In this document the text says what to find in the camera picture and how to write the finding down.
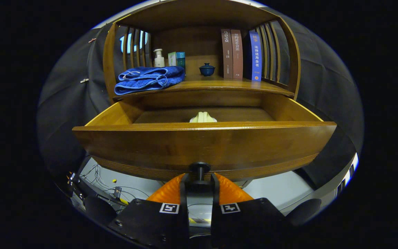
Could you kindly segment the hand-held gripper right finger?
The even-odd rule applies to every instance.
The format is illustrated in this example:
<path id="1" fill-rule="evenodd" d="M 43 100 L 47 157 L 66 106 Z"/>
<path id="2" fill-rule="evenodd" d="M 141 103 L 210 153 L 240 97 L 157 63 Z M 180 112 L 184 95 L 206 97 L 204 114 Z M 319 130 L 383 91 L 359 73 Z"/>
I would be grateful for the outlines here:
<path id="1" fill-rule="evenodd" d="M 265 197 L 231 196 L 218 174 L 211 174 L 211 244 L 218 249 L 272 249 L 291 231 L 285 216 Z"/>

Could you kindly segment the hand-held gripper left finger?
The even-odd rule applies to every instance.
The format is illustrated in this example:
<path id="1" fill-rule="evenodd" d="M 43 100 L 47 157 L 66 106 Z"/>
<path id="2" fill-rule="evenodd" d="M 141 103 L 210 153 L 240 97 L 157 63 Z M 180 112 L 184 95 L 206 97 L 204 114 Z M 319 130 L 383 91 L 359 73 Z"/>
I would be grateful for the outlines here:
<path id="1" fill-rule="evenodd" d="M 188 179 L 187 173 L 168 181 L 155 192 L 159 201 L 134 199 L 108 227 L 145 248 L 186 248 L 189 241 Z"/>

